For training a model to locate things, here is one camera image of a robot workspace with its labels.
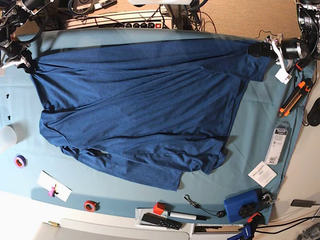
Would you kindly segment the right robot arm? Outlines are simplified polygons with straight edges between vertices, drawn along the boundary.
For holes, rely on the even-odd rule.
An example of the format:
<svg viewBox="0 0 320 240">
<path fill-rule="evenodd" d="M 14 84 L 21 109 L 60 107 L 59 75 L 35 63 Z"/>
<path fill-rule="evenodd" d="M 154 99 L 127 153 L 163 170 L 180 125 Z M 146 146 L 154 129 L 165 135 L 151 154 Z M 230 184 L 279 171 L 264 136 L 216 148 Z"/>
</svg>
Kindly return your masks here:
<svg viewBox="0 0 320 240">
<path fill-rule="evenodd" d="M 0 68 L 15 66 L 34 74 L 37 68 L 29 50 L 31 43 L 36 41 L 49 20 L 48 5 L 52 0 L 15 0 L 2 10 L 0 17 Z M 37 34 L 29 40 L 20 40 L 15 34 L 17 28 L 25 25 L 39 12 L 44 11 L 44 20 Z"/>
</svg>

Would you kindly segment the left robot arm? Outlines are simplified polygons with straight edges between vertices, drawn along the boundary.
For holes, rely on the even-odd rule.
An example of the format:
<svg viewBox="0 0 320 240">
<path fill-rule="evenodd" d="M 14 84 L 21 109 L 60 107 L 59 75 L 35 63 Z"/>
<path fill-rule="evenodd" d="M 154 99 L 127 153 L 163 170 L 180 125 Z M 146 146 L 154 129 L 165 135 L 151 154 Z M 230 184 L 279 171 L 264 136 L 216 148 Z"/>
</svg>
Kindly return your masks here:
<svg viewBox="0 0 320 240">
<path fill-rule="evenodd" d="M 247 53 L 253 57 L 268 57 L 278 64 L 280 60 L 292 61 L 284 67 L 286 73 L 302 71 L 312 61 L 320 59 L 320 2 L 296 0 L 300 37 L 285 38 L 270 34 L 262 42 L 253 43 Z"/>
</svg>

